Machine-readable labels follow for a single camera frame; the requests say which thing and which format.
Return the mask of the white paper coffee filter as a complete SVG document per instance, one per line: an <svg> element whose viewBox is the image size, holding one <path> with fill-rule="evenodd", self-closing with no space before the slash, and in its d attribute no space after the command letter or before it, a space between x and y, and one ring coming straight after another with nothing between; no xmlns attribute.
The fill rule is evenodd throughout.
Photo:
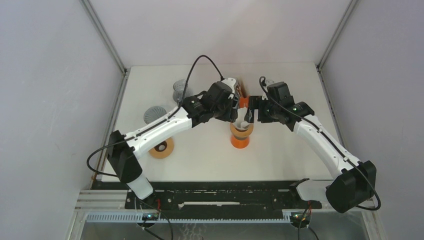
<svg viewBox="0 0 424 240"><path fill-rule="evenodd" d="M248 114L249 109L247 107L242 107L237 110L237 118L233 125L238 131L246 131L250 126L248 120L245 120L245 117Z"/></svg>

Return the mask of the grey glass carafe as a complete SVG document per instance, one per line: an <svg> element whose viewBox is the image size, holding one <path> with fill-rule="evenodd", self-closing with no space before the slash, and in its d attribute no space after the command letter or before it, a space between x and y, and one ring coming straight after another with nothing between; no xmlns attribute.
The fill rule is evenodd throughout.
<svg viewBox="0 0 424 240"><path fill-rule="evenodd" d="M173 100L176 102L177 105L180 104L180 102L185 98L185 97L190 97L193 95L193 91L190 89L190 87L188 86L186 88L185 91L185 95L183 96L184 93L184 89L186 86L186 79L180 79L178 81L176 81L173 84L173 94L172 94L172 98Z"/></svg>

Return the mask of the orange glass carafe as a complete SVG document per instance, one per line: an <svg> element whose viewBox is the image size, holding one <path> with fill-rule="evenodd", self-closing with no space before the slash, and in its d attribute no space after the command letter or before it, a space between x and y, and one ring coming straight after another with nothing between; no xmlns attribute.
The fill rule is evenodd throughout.
<svg viewBox="0 0 424 240"><path fill-rule="evenodd" d="M249 145L250 137L248 135L243 137L232 135L230 137L230 142L236 149L244 149Z"/></svg>

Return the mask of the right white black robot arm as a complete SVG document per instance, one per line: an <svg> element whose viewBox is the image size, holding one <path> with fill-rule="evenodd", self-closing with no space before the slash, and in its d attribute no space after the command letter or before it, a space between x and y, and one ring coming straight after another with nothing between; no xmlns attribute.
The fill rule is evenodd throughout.
<svg viewBox="0 0 424 240"><path fill-rule="evenodd" d="M250 96L245 121L281 123L301 137L327 167L330 180L303 178L291 185L289 203L302 208L308 201L329 203L339 213L357 207L377 211L382 202L376 185L377 168L345 149L322 125L305 102L296 103L288 85L259 78L263 95Z"/></svg>

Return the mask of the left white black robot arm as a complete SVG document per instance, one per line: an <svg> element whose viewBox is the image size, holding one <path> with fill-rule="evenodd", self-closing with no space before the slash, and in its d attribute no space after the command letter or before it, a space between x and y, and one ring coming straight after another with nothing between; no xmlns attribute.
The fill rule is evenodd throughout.
<svg viewBox="0 0 424 240"><path fill-rule="evenodd" d="M112 132L106 158L119 181L137 196L138 204L149 209L157 200L139 160L177 133L210 119L233 123L238 116L239 87L235 78L214 82L208 90L185 97L180 106L142 128L128 133Z"/></svg>

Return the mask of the orange coffee filter box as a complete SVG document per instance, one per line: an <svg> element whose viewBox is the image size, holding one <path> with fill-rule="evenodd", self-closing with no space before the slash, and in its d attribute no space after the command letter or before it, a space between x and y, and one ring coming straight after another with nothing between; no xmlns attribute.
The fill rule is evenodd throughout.
<svg viewBox="0 0 424 240"><path fill-rule="evenodd" d="M247 108L249 106L249 90L245 86L243 80L241 78L236 79L236 87L235 90L238 94L239 101L238 105L239 108Z"/></svg>

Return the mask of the grey ribbed dripper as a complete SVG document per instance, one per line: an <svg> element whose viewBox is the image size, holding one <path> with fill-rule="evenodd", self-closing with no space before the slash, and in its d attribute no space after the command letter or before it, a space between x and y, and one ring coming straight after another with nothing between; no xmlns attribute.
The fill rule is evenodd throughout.
<svg viewBox="0 0 424 240"><path fill-rule="evenodd" d="M143 120L148 125L166 114L167 111L162 106L152 106L144 112Z"/></svg>

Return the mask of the black mounting base plate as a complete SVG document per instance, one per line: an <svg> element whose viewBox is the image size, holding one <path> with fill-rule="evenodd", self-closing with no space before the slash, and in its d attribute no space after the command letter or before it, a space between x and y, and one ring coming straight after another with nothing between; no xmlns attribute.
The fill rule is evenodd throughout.
<svg viewBox="0 0 424 240"><path fill-rule="evenodd" d="M293 180L152 181L144 200L120 182L96 180L92 190L125 190L125 209L158 209L169 220L281 220L283 211L303 212L310 204L294 194Z"/></svg>

